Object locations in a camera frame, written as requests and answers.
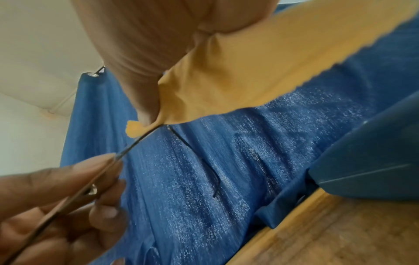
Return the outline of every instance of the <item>white ceiling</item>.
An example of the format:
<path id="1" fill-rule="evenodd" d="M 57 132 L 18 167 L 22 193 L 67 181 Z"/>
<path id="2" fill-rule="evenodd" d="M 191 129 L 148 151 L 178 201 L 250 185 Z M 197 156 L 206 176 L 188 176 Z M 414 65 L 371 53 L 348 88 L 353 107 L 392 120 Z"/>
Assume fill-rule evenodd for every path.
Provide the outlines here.
<path id="1" fill-rule="evenodd" d="M 0 93 L 51 109 L 101 65 L 70 0 L 0 0 Z M 68 116 L 73 104 L 57 114 Z"/>

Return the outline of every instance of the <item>yellow cloth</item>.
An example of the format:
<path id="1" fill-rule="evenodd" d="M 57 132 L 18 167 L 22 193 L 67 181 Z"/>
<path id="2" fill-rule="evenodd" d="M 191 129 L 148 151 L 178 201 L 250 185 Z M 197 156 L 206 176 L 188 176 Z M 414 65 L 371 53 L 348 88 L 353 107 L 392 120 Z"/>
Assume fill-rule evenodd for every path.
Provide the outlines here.
<path id="1" fill-rule="evenodd" d="M 312 0 L 234 34 L 217 34 L 159 81 L 160 124 L 263 105 L 342 62 L 419 11 L 419 0 Z"/>

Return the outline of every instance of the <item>wooden table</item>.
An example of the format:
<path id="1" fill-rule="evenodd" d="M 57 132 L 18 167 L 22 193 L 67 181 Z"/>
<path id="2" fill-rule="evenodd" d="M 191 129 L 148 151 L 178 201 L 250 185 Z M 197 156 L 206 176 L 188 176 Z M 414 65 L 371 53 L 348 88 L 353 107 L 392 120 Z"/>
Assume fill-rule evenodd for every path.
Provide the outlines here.
<path id="1" fill-rule="evenodd" d="M 419 265 L 419 203 L 354 200 L 317 190 L 227 265 Z"/>

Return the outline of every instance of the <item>blue cloth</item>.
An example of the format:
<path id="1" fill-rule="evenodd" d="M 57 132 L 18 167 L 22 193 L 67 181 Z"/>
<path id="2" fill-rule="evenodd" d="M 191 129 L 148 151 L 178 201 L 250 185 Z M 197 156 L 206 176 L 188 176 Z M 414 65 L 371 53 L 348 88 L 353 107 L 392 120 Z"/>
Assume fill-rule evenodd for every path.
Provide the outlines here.
<path id="1" fill-rule="evenodd" d="M 261 227 L 275 227 L 315 185 L 310 165 L 347 132 L 418 90 L 419 18 L 264 106 L 175 125 L 220 175 L 166 128 L 124 159 L 123 239 L 94 264 L 218 265 Z M 136 113 L 115 77 L 83 74 L 62 166 L 119 152 Z"/>

